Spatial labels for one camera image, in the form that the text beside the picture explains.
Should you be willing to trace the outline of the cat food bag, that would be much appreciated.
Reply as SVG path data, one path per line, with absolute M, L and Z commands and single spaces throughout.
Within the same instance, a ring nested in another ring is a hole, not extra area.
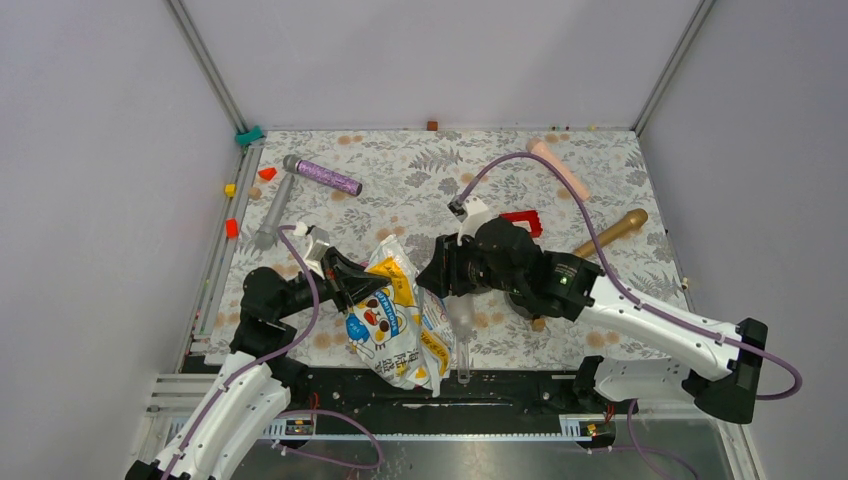
M 350 346 L 390 385 L 441 394 L 453 366 L 455 335 L 441 299 L 420 288 L 418 269 L 394 235 L 372 253 L 366 271 L 389 284 L 349 310 Z

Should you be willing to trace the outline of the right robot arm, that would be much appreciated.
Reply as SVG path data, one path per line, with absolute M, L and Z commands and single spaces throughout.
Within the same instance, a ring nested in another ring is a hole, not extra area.
M 581 363 L 575 402 L 597 412 L 609 402 L 676 400 L 735 424 L 749 424 L 757 402 L 767 326 L 736 324 L 672 307 L 614 280 L 573 254 L 547 251 L 505 219 L 473 236 L 442 235 L 416 282 L 441 299 L 501 291 L 527 317 L 560 318 L 614 330 L 667 354 L 665 360 Z

